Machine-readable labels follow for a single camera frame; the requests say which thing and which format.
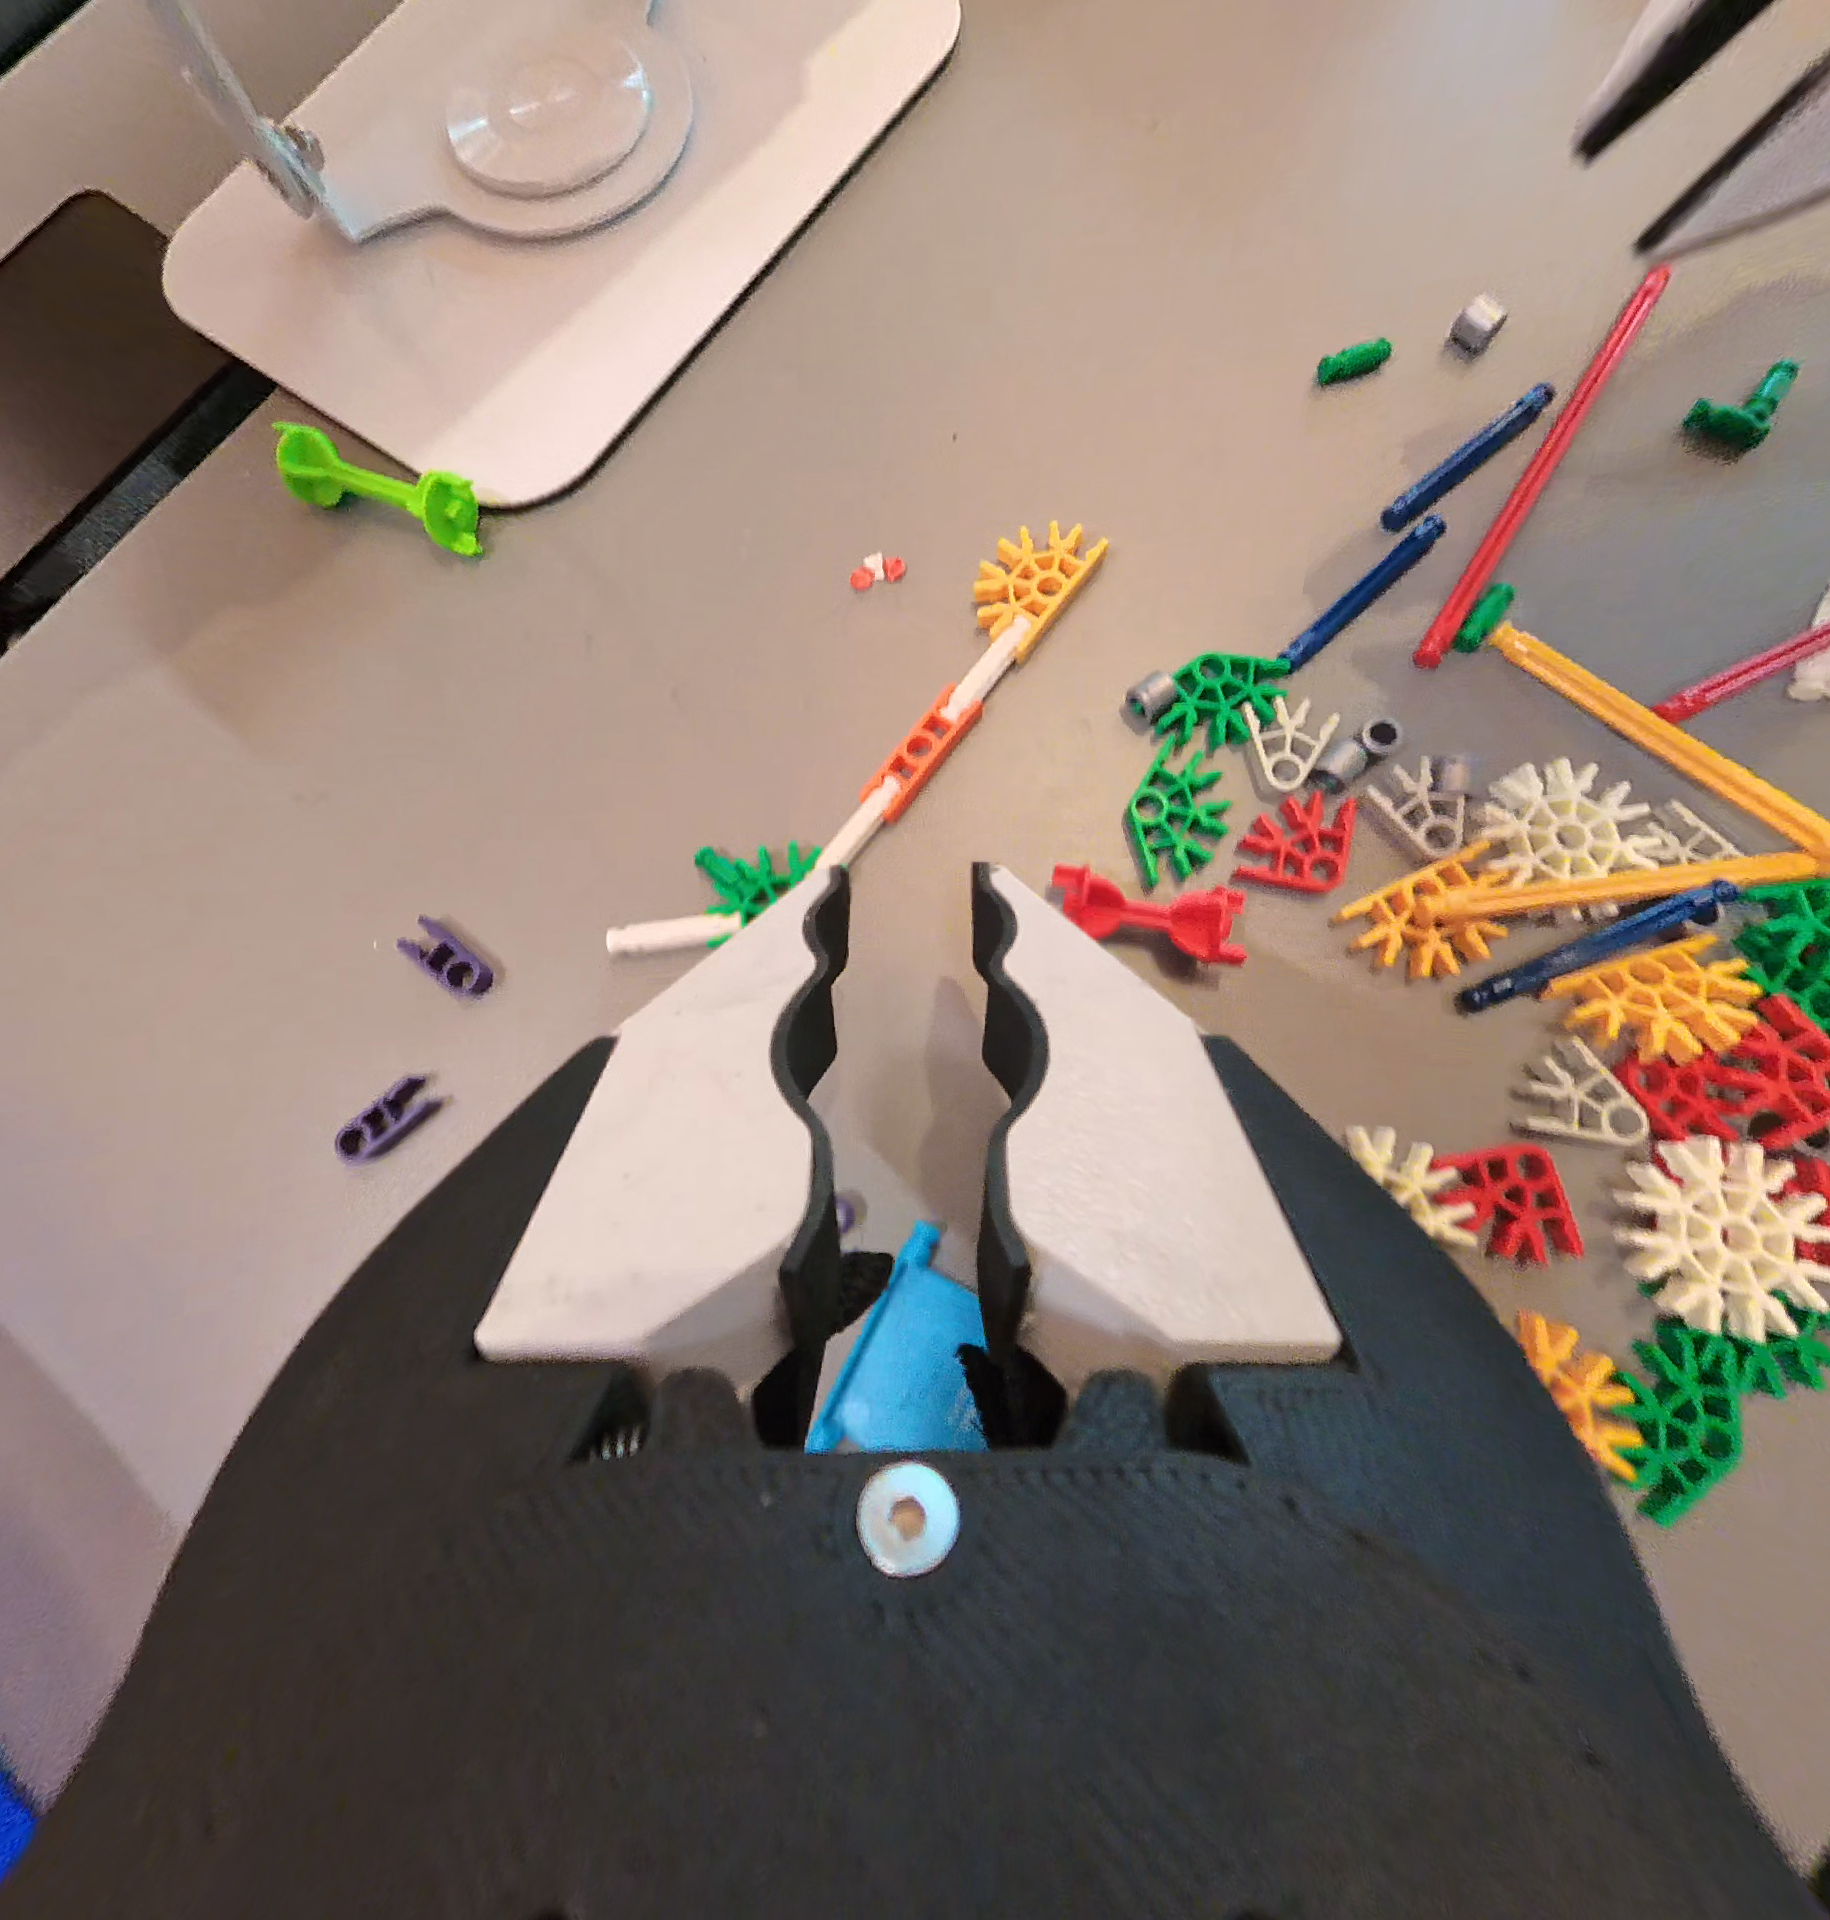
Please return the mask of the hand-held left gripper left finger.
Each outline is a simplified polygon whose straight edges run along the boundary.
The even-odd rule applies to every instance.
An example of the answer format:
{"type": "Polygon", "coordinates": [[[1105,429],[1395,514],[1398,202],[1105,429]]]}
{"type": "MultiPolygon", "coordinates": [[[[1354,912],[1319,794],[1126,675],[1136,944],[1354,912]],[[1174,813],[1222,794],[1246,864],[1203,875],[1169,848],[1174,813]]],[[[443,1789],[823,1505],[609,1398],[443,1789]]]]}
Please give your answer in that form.
{"type": "Polygon", "coordinates": [[[762,1438],[807,1436],[837,1331],[831,1141],[849,878],[815,871],[628,1017],[484,1316],[491,1360],[713,1367],[762,1438]]]}

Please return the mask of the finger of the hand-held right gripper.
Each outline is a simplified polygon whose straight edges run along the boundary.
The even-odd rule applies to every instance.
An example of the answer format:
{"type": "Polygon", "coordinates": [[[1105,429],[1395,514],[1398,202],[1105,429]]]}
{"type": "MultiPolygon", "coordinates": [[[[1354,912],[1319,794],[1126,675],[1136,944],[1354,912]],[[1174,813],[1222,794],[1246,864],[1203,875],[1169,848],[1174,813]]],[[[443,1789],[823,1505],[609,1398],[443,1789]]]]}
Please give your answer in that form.
{"type": "Polygon", "coordinates": [[[1771,2],[1649,2],[1578,111],[1573,135],[1575,157],[1581,161],[1599,157],[1771,6],[1771,2]]]}
{"type": "Polygon", "coordinates": [[[1634,241],[1680,254],[1830,197],[1830,49],[1634,241]]]}

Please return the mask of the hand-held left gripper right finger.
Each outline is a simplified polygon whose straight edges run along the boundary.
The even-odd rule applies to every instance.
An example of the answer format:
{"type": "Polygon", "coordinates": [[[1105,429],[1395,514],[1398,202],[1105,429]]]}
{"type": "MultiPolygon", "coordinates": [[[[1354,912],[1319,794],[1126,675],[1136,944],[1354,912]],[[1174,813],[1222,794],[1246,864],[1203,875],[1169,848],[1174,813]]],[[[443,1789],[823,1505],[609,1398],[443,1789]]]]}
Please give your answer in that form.
{"type": "Polygon", "coordinates": [[[1328,1363],[1341,1331],[1210,1040],[1019,875],[971,872],[979,1057],[1005,1097],[976,1238],[994,1445],[1045,1445],[1078,1391],[1214,1363],[1328,1363]]]}

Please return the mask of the orange toy brick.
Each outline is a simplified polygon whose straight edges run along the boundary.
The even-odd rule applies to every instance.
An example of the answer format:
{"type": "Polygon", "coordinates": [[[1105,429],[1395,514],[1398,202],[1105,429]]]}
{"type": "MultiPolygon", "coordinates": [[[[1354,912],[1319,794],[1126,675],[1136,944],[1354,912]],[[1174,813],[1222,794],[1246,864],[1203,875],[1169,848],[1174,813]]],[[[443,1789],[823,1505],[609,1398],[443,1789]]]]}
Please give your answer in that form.
{"type": "Polygon", "coordinates": [[[932,705],[916,725],[903,733],[903,741],[884,756],[863,791],[863,801],[882,801],[882,820],[894,822],[903,816],[945,756],[958,745],[966,731],[973,730],[979,713],[982,699],[958,699],[956,688],[951,685],[945,688],[945,697],[932,705]]]}

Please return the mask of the yellow toy connector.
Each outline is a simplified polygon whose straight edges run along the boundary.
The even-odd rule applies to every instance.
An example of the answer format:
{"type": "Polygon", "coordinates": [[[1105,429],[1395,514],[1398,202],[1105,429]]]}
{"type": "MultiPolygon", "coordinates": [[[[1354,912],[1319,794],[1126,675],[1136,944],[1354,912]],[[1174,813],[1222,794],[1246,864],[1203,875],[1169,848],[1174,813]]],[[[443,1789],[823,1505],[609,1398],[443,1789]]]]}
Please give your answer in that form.
{"type": "Polygon", "coordinates": [[[1107,549],[1107,538],[1088,541],[1082,525],[1063,529],[1058,520],[1045,525],[1044,541],[1028,527],[1001,538],[995,559],[978,563],[973,584],[976,620],[989,645],[1005,642],[1010,627],[1021,622],[1013,658],[1025,660],[1107,549]]]}

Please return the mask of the purple toy clip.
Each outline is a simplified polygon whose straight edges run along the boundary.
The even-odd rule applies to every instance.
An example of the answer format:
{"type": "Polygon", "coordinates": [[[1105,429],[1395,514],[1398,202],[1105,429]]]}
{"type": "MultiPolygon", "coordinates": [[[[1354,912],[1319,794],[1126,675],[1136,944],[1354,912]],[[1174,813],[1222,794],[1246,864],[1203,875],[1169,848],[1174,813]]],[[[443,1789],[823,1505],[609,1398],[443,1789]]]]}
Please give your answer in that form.
{"type": "Polygon", "coordinates": [[[422,916],[416,934],[399,937],[393,946],[455,998],[483,998],[496,985],[491,960],[440,919],[422,916]]]}
{"type": "Polygon", "coordinates": [[[429,1092],[429,1075],[405,1074],[334,1133],[334,1155],[347,1164],[380,1160],[396,1152],[443,1104],[446,1095],[429,1092]]]}

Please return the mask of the red toy spool piece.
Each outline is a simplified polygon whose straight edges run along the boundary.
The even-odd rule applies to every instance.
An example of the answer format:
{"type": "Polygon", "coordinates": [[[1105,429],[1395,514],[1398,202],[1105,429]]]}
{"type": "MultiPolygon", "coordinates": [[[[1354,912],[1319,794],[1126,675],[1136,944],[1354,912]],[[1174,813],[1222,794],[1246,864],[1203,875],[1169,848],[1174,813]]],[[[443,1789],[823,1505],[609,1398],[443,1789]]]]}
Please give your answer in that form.
{"type": "Polygon", "coordinates": [[[1232,887],[1203,887],[1165,900],[1131,899],[1115,880],[1088,866],[1058,864],[1050,888],[1063,916],[1095,942],[1126,930],[1154,933],[1174,950],[1207,966],[1242,966],[1246,948],[1234,940],[1243,893],[1232,887]]]}

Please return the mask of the cyan toy panel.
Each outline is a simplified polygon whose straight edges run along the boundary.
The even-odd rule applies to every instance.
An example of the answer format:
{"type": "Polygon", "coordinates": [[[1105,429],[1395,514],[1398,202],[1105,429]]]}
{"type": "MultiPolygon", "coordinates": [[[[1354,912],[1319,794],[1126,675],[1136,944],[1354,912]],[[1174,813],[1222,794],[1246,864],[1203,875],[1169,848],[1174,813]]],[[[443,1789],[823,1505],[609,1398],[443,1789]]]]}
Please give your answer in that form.
{"type": "Polygon", "coordinates": [[[823,1395],[807,1453],[985,1453],[962,1349],[985,1353],[976,1291],[938,1268],[943,1224],[903,1239],[879,1300],[823,1395]]]}

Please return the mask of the red long toy rod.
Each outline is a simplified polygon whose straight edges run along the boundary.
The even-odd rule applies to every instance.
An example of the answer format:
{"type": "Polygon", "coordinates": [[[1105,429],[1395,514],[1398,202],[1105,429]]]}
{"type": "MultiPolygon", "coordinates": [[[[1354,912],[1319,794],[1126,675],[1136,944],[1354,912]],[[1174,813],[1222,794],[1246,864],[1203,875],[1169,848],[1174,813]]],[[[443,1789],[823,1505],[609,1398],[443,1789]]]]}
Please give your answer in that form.
{"type": "Polygon", "coordinates": [[[1501,507],[1487,525],[1454,591],[1413,647],[1411,658],[1414,668],[1434,669],[1454,650],[1454,640],[1463,628],[1466,618],[1475,610],[1487,584],[1499,575],[1503,555],[1523,530],[1527,514],[1532,514],[1541,494],[1546,492],[1553,472],[1568,456],[1611,374],[1634,348],[1634,342],[1647,326],[1656,303],[1663,299],[1671,276],[1671,262],[1652,266],[1622,305],[1616,324],[1611,324],[1594,355],[1586,363],[1573,395],[1561,403],[1557,420],[1536,446],[1523,477],[1515,480],[1501,507]]]}

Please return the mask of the pile of colourful toy connectors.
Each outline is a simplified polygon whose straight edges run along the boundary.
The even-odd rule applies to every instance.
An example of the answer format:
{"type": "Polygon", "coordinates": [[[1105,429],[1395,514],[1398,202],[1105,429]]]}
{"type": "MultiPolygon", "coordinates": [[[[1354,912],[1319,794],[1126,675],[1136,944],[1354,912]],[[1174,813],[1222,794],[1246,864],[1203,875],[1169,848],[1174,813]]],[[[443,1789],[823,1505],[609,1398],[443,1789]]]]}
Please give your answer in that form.
{"type": "Polygon", "coordinates": [[[1741,1461],[1761,1398],[1830,1383],[1830,872],[1742,875],[1682,801],[1590,761],[1525,761],[1480,795],[1458,759],[1381,788],[1306,788],[1232,871],[1333,904],[1373,970],[1455,1017],[1550,1017],[1501,1139],[1354,1122],[1354,1157],[1431,1238],[1581,1260],[1644,1319],[1626,1353],[1517,1310],[1527,1360],[1647,1520],[1684,1520],[1741,1461]]]}

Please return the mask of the heap of mixed toy rods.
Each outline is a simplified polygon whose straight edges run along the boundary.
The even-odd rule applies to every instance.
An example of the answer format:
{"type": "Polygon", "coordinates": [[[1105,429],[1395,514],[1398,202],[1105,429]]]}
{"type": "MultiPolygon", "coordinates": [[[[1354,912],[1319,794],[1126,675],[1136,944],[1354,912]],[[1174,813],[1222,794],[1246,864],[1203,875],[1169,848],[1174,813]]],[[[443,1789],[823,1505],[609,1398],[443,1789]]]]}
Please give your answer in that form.
{"type": "Polygon", "coordinates": [[[1507,620],[1493,627],[1485,645],[1532,679],[1550,685],[1550,691],[1559,692],[1578,712],[1642,747],[1649,756],[1662,759],[1675,773],[1687,775],[1706,794],[1742,808],[1742,813],[1764,822],[1788,843],[1787,852],[1691,861],[1676,869],[1673,878],[1626,872],[1552,881],[1529,888],[1523,904],[1632,900],[1665,891],[1671,885],[1696,887],[1716,878],[1732,880],[1741,888],[1769,881],[1830,878],[1830,820],[1815,813],[1814,807],[1796,801],[1780,787],[1742,767],[1742,763],[1722,756],[1716,747],[1682,730],[1682,721],[1734,699],[1772,675],[1830,650],[1830,622],[1794,633],[1717,675],[1689,683],[1656,707],[1636,701],[1622,688],[1587,673],[1577,660],[1552,650],[1545,640],[1529,635],[1507,620]]]}

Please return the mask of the lime green toy spool piece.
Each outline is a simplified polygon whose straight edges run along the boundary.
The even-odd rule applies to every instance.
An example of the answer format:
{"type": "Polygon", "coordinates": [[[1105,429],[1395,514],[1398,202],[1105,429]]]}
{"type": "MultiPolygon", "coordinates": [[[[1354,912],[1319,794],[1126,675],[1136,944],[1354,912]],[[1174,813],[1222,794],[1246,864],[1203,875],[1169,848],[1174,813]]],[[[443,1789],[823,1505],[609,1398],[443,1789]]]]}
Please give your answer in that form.
{"type": "Polygon", "coordinates": [[[478,538],[481,505],[470,478],[430,468],[416,478],[393,478],[373,468],[343,457],[324,429],[279,420],[274,424],[274,457],[286,492],[316,507],[334,507],[343,498],[393,505],[414,518],[422,530],[448,553],[473,559],[483,553],[478,538]]]}

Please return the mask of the white stand base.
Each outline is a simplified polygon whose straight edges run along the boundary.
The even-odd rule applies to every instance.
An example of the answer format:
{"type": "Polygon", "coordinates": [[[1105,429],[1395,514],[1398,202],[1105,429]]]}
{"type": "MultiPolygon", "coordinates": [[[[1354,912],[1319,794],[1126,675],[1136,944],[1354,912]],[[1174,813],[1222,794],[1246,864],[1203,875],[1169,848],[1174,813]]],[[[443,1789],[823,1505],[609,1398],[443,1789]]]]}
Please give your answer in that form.
{"type": "Polygon", "coordinates": [[[488,505],[579,480],[951,56],[955,2],[386,13],[277,121],[149,5],[239,152],[176,315],[488,505]]]}

